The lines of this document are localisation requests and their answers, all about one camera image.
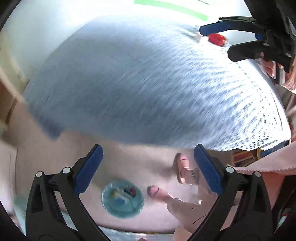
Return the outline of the beige packet red band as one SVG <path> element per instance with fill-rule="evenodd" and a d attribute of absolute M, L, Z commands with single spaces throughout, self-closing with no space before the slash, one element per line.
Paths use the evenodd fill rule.
<path fill-rule="evenodd" d="M 186 37 L 192 39 L 193 41 L 199 43 L 202 39 L 202 35 L 199 33 L 198 30 L 196 30 L 195 28 L 193 29 L 184 29 L 183 35 L 185 35 Z"/>

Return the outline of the red tin can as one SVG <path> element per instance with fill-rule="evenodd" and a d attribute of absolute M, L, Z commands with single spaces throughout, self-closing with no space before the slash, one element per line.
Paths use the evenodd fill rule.
<path fill-rule="evenodd" d="M 224 47 L 228 42 L 226 37 L 218 33 L 210 34 L 208 36 L 208 41 L 219 47 Z"/>

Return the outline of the wooden bed frame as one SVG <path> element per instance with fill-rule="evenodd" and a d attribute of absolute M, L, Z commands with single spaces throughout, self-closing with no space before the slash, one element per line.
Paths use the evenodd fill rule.
<path fill-rule="evenodd" d="M 8 129 L 15 105 L 23 101 L 23 91 L 27 80 L 22 72 L 10 68 L 5 71 L 1 66 L 1 135 Z"/>

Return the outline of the pink slipper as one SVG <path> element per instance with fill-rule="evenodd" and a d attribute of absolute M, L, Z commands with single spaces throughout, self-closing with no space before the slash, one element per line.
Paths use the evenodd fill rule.
<path fill-rule="evenodd" d="M 200 171 L 199 168 L 190 169 L 188 158 L 181 154 L 176 154 L 177 161 L 177 178 L 180 184 L 199 185 Z"/>
<path fill-rule="evenodd" d="M 168 202 L 173 200 L 173 197 L 168 192 L 159 188 L 158 186 L 149 186 L 147 188 L 147 193 L 149 197 L 151 197 L 151 199 L 157 202 L 167 204 Z"/>

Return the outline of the teal trash bin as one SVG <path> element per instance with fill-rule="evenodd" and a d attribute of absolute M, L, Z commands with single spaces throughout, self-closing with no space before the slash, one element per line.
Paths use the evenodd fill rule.
<path fill-rule="evenodd" d="M 144 196 L 130 181 L 117 180 L 104 187 L 101 203 L 110 215 L 126 219 L 141 213 L 144 206 Z"/>

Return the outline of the green white wall poster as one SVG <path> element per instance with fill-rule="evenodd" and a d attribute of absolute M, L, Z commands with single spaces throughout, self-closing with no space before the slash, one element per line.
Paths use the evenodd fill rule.
<path fill-rule="evenodd" d="M 207 21 L 210 12 L 210 1 L 155 1 L 155 0 L 135 0 L 134 4 L 141 4 L 147 6 L 155 6 L 158 8 L 165 8 L 187 15 L 194 16 L 200 20 Z"/>

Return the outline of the left pink slipper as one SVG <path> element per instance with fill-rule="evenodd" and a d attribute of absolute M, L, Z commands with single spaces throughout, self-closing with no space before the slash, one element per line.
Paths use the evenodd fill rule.
<path fill-rule="evenodd" d="M 157 202 L 167 204 L 168 202 L 173 200 L 173 197 L 168 192 L 159 188 L 158 186 L 149 186 L 147 188 L 147 193 L 149 197 L 151 197 L 151 199 Z"/>

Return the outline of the right pink slipper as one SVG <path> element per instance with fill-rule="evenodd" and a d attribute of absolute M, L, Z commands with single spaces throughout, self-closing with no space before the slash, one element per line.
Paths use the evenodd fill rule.
<path fill-rule="evenodd" d="M 199 168 L 190 169 L 188 158 L 181 154 L 176 154 L 177 161 L 177 178 L 180 184 L 199 185 L 200 171 Z"/>

